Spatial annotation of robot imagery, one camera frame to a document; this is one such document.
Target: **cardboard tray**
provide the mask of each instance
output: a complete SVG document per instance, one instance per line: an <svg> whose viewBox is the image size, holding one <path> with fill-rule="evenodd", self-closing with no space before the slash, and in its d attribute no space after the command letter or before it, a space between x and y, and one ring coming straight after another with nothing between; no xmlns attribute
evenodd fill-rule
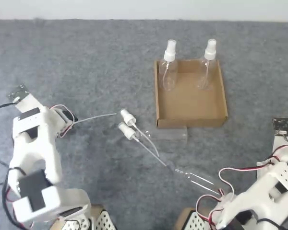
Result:
<svg viewBox="0 0 288 230"><path fill-rule="evenodd" d="M155 61L156 125L158 128L220 127L228 118L219 62L209 90L197 88L200 60L179 60L176 86L165 91L158 85Z"/></svg>

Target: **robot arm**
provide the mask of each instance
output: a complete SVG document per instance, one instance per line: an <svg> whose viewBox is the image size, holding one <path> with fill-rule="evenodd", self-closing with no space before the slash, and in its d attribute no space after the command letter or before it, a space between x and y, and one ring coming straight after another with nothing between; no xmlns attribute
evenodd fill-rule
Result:
<svg viewBox="0 0 288 230"><path fill-rule="evenodd" d="M91 202L84 190L58 187L62 180L60 156L55 139L65 133L73 123L65 111L44 107L24 85L11 93L21 112L13 121L14 152L8 184L20 199L13 202L15 216L20 223L49 221L52 219L79 219L82 230L94 223L91 221ZM45 170L36 170L35 163L45 161Z"/></svg>
<svg viewBox="0 0 288 230"><path fill-rule="evenodd" d="M233 199L232 194L222 198L214 209L221 211L212 212L216 229L224 229L243 212L251 214L242 225L245 230L277 230L267 221L257 223L256 220L266 218L281 225L288 216L288 118L275 118L274 126L273 157L277 161L259 169L257 181L246 192ZM269 161L257 165L266 165Z"/></svg>

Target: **bottle cap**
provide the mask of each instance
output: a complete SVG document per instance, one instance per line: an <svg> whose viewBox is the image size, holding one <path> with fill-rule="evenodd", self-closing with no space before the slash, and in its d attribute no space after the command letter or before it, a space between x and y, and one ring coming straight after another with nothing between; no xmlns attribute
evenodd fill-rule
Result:
<svg viewBox="0 0 288 230"><path fill-rule="evenodd" d="M176 41L168 40L168 47L164 53L164 60L168 62L172 62L175 60L176 55Z"/></svg>
<svg viewBox="0 0 288 230"><path fill-rule="evenodd" d="M206 58L207 60L213 60L216 58L216 40L215 39L208 40L204 58Z"/></svg>

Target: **white wire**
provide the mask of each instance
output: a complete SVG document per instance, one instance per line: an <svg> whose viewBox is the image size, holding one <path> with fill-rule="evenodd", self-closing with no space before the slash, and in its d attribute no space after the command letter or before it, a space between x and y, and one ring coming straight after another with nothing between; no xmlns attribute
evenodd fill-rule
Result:
<svg viewBox="0 0 288 230"><path fill-rule="evenodd" d="M225 171L225 170L233 170L233 171L238 171L238 172L250 172L250 171L257 171L261 168L263 168L264 166L262 167L259 167L259 168L254 168L254 169L236 169L236 168L230 168L230 167L226 167L226 168L223 168L219 171L219 178L221 181L223 181L225 184L227 184L228 186L230 186L231 190L232 190L232 195L231 195L231 198L230 198L230 201L232 201L232 199L234 198L234 195L235 195L235 189L234 187L232 186L232 184L226 180L224 180L221 176L221 172Z"/></svg>
<svg viewBox="0 0 288 230"><path fill-rule="evenodd" d="M199 211L198 211L198 205L199 205L201 199L204 198L204 197L211 197L211 198L215 199L217 202L221 202L221 200L220 200L219 198L217 198L216 196L214 196L214 195L206 194L206 195L200 196L200 197L198 198L198 200L196 201L196 204L195 204L195 212L197 213L197 215L198 215L200 218L202 218L202 219L204 219L204 220L206 220L206 221L209 221L208 217L204 216L203 214L199 213Z"/></svg>
<svg viewBox="0 0 288 230"><path fill-rule="evenodd" d="M214 212L219 212L219 211L222 211L222 210L224 210L223 208L222 209L215 209L215 210L211 210L210 212L209 212L209 215L208 215L208 222L209 222L209 219L210 219L210 216L214 213Z"/></svg>
<svg viewBox="0 0 288 230"><path fill-rule="evenodd" d="M288 145L285 145L285 146L277 149L277 150L274 152L273 156L275 156L277 152L279 152L280 150L282 150L282 149L284 149L284 148L286 148L286 147L288 147Z"/></svg>
<svg viewBox="0 0 288 230"><path fill-rule="evenodd" d="M72 124L64 131L63 135L61 135L61 134L59 135L60 138L63 138L66 135L66 133L72 128L73 124L75 123L75 117L74 117L73 113L63 104L56 104L56 105L52 106L50 109L53 109L53 108L58 107L58 106L64 107L72 115Z"/></svg>
<svg viewBox="0 0 288 230"><path fill-rule="evenodd" d="M83 119L83 120L80 120L80 121L76 121L74 123L74 125L78 124L80 122L83 122L83 121L88 121L88 120L92 120L92 119L99 118L99 117L104 117L104 116L113 116L113 115L116 115L116 114L117 113L111 113L111 114L103 114L103 115L97 115L97 116L89 117L89 118L86 118L86 119Z"/></svg>
<svg viewBox="0 0 288 230"><path fill-rule="evenodd" d="M167 166L159 157L157 157L151 150L149 150L149 148L146 147L145 144L140 141L137 142L139 142L148 152L150 152L158 161L160 161L161 164L163 164L165 167Z"/></svg>
<svg viewBox="0 0 288 230"><path fill-rule="evenodd" d="M158 152L156 146L155 146L154 143L148 138L148 136L146 136L135 124L133 124L133 127L135 127L135 128L149 141L149 143L154 147L157 156L160 157L159 152Z"/></svg>

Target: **clear plastic bottle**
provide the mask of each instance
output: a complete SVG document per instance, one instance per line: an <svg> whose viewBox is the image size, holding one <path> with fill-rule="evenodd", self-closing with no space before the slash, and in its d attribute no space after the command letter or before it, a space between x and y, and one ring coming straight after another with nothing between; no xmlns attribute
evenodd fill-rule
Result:
<svg viewBox="0 0 288 230"><path fill-rule="evenodd" d="M200 90L211 88L211 78L216 71L216 40L209 39L204 57L201 58L197 87Z"/></svg>
<svg viewBox="0 0 288 230"><path fill-rule="evenodd" d="M159 80L158 84L161 88L170 91L175 88L177 80L178 65L175 60L176 41L168 40L168 46L164 53L163 59L159 63Z"/></svg>

